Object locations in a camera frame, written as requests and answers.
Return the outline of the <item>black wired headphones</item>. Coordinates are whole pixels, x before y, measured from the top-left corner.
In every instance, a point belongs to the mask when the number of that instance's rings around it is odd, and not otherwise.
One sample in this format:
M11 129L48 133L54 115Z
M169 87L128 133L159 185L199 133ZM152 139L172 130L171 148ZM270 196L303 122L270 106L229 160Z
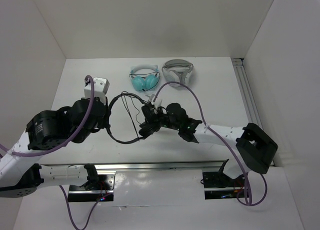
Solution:
M106 130L117 143L133 144L146 138L139 134L143 123L142 107L147 103L142 97L122 91L108 104Z

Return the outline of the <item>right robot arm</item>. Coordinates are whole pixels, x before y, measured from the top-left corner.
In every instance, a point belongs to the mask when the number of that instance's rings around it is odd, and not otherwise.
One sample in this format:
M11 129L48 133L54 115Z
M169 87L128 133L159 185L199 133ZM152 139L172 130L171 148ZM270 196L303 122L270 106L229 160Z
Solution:
M171 103L166 108L148 103L141 110L144 122L139 134L143 138L163 127L176 130L186 142L211 143L237 151L234 160L226 160L218 171L218 183L224 186L250 171L266 174L278 150L278 145L254 123L245 127L205 124L190 118L178 103Z

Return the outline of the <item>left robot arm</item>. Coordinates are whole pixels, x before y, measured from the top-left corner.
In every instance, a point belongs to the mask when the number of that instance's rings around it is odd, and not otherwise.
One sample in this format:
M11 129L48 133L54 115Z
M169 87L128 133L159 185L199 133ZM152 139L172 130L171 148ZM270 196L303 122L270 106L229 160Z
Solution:
M49 186L75 185L86 190L100 186L94 164L44 166L38 164L39 156L20 157L13 154L42 153L58 147L78 130L87 109L90 109L86 122L72 140L73 143L83 143L91 133L103 128L108 112L108 107L97 98L92 106L89 103L88 99L80 99L71 107L42 111L27 124L20 140L0 160L1 197L19 198Z

